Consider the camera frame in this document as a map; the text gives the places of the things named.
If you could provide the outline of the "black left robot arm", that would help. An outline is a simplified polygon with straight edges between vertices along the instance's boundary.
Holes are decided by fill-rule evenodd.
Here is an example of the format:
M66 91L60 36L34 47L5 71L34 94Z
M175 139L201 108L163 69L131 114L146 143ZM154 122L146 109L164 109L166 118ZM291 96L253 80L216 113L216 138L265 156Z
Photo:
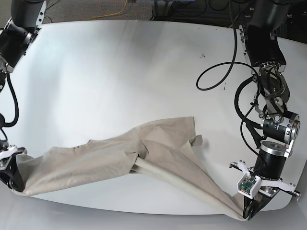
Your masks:
M243 173L237 189L244 196L243 218L251 219L262 210L275 195L283 191L299 198L293 184L286 184L281 174L286 160L292 155L300 129L300 117L287 108L290 91L283 72L286 60L279 48L276 30L287 16L290 0L257 0L251 15L239 30L234 30L234 43L242 42L246 56L245 66L251 69L251 77L237 88L234 98L236 113L241 127L251 133L257 160L253 168L243 161L233 162L230 167ZM249 120L248 114L239 108L239 96L250 83L257 85L251 103L261 123Z

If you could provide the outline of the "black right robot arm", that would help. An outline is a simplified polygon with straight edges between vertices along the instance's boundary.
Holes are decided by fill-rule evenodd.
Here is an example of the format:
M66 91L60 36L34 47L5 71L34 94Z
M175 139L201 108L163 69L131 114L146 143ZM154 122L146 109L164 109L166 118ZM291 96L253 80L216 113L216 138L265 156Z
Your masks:
M0 116L0 132L4 139L0 141L0 180L9 189L22 192L25 188L22 176L17 166L17 155L26 154L25 148L10 145L4 128L13 127L19 119L19 105L12 86L10 74L27 49L35 41L45 18L48 0L13 0L11 17L0 33L0 89L9 86L14 101L14 119L5 121Z

